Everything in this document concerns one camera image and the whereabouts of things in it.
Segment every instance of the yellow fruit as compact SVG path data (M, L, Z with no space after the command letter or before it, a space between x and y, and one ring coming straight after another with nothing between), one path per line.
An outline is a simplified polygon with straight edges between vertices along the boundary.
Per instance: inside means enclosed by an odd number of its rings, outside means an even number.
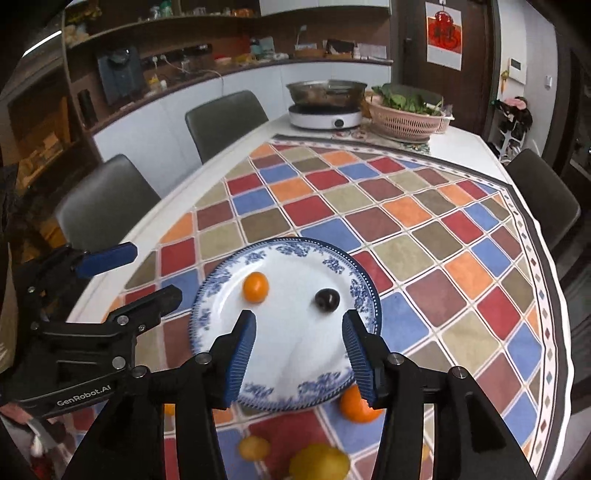
M238 453L248 462L257 462L263 460L269 455L271 444L265 439L255 437L254 435L242 439L238 444Z
M324 443L313 443L290 460L292 480L343 480L351 464L347 454Z

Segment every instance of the colorful checkered tablecloth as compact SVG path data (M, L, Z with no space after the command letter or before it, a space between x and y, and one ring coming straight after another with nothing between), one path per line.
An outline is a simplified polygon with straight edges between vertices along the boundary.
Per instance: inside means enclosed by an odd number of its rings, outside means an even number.
M511 186L420 154L288 137L261 145L161 238L113 303L112 309L170 284L183 291L178 310L138 338L137 364L156 371L190 358L190 309L203 279L237 249L284 235L349 252L380 293L382 336L391 350L422 367L466 367L545 477L567 376L548 258ZM99 410L73 414L78 441ZM432 450L432 407L424 417ZM344 450L349 478L369 480L383 423L345 420L338 399L290 414L235 404L215 412L215 420L228 477L241 480L285 478L290 458L313 442ZM178 478L174 429L167 416L168 480ZM271 442L263 462L239 457L236 445L249 434ZM430 454L422 480L432 468Z

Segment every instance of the door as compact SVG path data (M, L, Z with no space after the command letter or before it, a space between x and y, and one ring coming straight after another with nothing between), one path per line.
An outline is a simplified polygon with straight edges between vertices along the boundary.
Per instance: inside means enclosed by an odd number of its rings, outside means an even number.
M469 0L447 0L446 7L462 13L462 69L427 62L425 1L401 0L402 82L443 95L445 103L453 105L452 126L481 135L492 81L493 37L488 9Z

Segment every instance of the person's hand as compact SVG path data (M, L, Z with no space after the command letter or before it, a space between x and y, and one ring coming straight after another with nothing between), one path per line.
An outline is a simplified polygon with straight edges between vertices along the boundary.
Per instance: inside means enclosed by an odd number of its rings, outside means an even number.
M32 417L15 403L7 403L0 407L0 413L21 425L26 425Z

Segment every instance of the basket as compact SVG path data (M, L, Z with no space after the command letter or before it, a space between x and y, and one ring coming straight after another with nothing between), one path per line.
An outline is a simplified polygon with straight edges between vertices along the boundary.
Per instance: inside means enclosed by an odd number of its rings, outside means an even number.
M373 95L366 98L372 122L376 128L389 137L412 142L427 141L441 125L440 116L403 112L382 106L382 97Z
M439 128L437 130L435 130L436 134L444 134L447 130L447 127L449 127L449 122L454 120L454 118L452 116L443 116L443 117L440 117L440 119L441 119L441 123L439 124Z

